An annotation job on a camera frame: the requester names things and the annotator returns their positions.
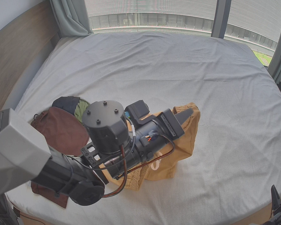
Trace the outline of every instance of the wooden headboard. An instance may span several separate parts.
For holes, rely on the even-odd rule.
[[[21,74],[58,31],[49,0],[0,30],[0,109]]]

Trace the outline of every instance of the white bed sheet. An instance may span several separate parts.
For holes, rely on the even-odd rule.
[[[273,184],[281,193],[281,93],[247,45],[151,32],[62,39],[16,111],[31,121],[60,96],[143,99],[151,112],[194,102],[194,153],[174,178],[87,207],[63,209],[28,182],[7,193],[25,213],[56,225],[229,224],[270,203]]]

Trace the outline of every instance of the grass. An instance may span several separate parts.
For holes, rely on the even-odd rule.
[[[271,62],[272,57],[267,56],[266,54],[261,53],[261,52],[253,51],[253,53],[255,54],[255,56],[259,59],[259,61],[260,61],[263,65],[268,66],[268,64],[266,64],[264,61],[262,61],[262,58],[265,59],[268,63]]]

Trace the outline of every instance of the pile of clothes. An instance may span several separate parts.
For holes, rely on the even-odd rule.
[[[52,103],[52,107],[36,114],[31,122],[36,130],[44,135],[48,145],[66,155],[79,156],[80,149],[90,141],[90,137],[82,124],[82,114],[90,105],[86,100],[79,97],[60,97]],[[156,162],[143,166],[128,174],[125,188],[138,191],[145,179],[156,181],[165,178],[173,178],[176,171],[176,164],[179,160],[192,155],[195,146],[195,137],[198,130],[200,111],[194,103],[174,107],[174,114],[182,112],[188,108],[193,109],[193,114],[182,124],[185,132],[184,136],[175,140],[175,151]],[[169,152],[172,149],[170,144],[158,151],[154,158]],[[120,186],[122,179],[113,179],[107,170],[103,170],[108,181]],[[31,182],[31,189],[50,201],[66,208],[68,197],[57,195],[54,191]]]

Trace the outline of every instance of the robotic arm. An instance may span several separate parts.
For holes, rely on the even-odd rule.
[[[141,119],[149,112],[143,100],[125,110],[116,101],[92,103],[82,116],[92,142],[74,157],[48,146],[44,136],[12,109],[0,111],[0,194],[32,180],[79,205],[97,202],[108,183],[99,165],[118,179],[150,161],[168,142],[174,146],[173,141],[184,134],[181,124],[193,110],[174,115],[167,109],[157,117]]]

